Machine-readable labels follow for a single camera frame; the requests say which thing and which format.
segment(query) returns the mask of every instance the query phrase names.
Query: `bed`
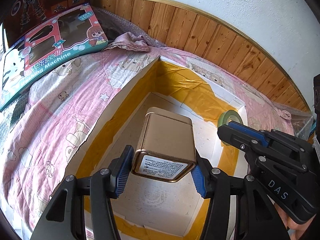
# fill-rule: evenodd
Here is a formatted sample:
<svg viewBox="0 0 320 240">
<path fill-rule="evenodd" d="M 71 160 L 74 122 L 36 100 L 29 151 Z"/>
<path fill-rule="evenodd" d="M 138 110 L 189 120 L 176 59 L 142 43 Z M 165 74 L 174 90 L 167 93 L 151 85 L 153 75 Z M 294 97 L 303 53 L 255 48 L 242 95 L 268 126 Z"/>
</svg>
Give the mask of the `bed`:
<svg viewBox="0 0 320 240">
<path fill-rule="evenodd" d="M 11 125 L 0 156 L 0 189 L 31 231 L 102 111 L 158 56 L 190 68 L 244 101 L 250 127 L 293 134 L 290 114 L 255 88 L 205 59 L 164 47 L 130 26 L 131 32 L 121 31 L 104 51 L 75 58 L 42 77 L 22 100 L 23 113 Z M 119 68 L 127 71 L 119 75 Z"/>
</svg>

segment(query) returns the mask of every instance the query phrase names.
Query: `tape roll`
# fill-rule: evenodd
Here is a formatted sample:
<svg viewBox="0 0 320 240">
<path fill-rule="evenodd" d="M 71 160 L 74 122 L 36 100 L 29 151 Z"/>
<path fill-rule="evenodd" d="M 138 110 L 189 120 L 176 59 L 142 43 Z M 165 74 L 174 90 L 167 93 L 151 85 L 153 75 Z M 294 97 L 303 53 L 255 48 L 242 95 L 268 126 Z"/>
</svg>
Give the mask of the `tape roll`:
<svg viewBox="0 0 320 240">
<path fill-rule="evenodd" d="M 231 121 L 235 121 L 235 122 L 238 122 L 240 124 L 243 124 L 242 122 L 242 119 L 240 117 L 240 115 L 234 111 L 234 110 L 228 110 L 224 113 L 222 113 L 220 116 L 219 116 L 219 119 L 218 119 L 218 128 L 224 124 L 228 125 L 229 122 Z M 227 145 L 227 146 L 230 146 L 230 144 L 222 141 L 223 144 Z"/>
</svg>

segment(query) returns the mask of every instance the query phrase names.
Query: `bubble wrap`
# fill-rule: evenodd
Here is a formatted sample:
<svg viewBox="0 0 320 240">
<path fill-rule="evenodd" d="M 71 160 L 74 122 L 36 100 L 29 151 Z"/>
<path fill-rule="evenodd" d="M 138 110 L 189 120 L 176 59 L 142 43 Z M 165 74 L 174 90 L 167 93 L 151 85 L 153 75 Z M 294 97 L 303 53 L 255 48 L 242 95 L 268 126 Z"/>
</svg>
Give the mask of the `bubble wrap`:
<svg viewBox="0 0 320 240">
<path fill-rule="evenodd" d="M 294 130 L 294 135 L 303 140 L 308 140 L 314 120 L 311 112 L 306 113 L 276 102 L 273 102 L 273 104 L 279 110 L 286 110 L 291 114 L 291 124 Z"/>
<path fill-rule="evenodd" d="M 119 35 L 122 35 L 126 32 L 131 32 L 137 37 L 142 35 L 149 46 L 158 48 L 167 47 L 167 45 L 151 38 L 141 28 L 127 21 L 126 19 L 123 19 L 122 17 L 108 12 L 102 8 L 92 6 L 92 9 L 109 42 L 113 42 Z"/>
<path fill-rule="evenodd" d="M 28 103 L 29 91 L 19 96 L 0 113 L 0 153 L 11 129 L 19 121 Z"/>
</svg>

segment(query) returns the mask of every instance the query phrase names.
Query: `gold tin can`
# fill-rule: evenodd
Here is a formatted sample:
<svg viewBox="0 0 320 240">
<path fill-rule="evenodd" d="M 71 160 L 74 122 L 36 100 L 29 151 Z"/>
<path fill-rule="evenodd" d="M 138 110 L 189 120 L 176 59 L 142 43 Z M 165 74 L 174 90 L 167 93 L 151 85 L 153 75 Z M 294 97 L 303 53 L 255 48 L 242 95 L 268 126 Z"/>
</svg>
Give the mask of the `gold tin can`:
<svg viewBox="0 0 320 240">
<path fill-rule="evenodd" d="M 177 182 L 196 166 L 189 117 L 157 107 L 148 109 L 131 172 L 165 182 Z"/>
</svg>

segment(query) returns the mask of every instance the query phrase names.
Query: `robot toy box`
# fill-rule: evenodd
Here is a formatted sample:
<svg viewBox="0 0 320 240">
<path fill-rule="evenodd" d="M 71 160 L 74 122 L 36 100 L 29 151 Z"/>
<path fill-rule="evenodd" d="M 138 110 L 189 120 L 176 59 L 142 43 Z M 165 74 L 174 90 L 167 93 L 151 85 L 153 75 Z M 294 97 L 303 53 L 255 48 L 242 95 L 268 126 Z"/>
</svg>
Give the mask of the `robot toy box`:
<svg viewBox="0 0 320 240">
<path fill-rule="evenodd" d="M 65 62 L 101 51 L 108 44 L 88 3 L 64 11 L 20 38 L 2 57 L 0 111 L 40 77 L 55 69 L 70 75 Z"/>
<path fill-rule="evenodd" d="M 51 17 L 89 2 L 90 0 L 16 0 L 3 23 L 9 47 Z"/>
</svg>

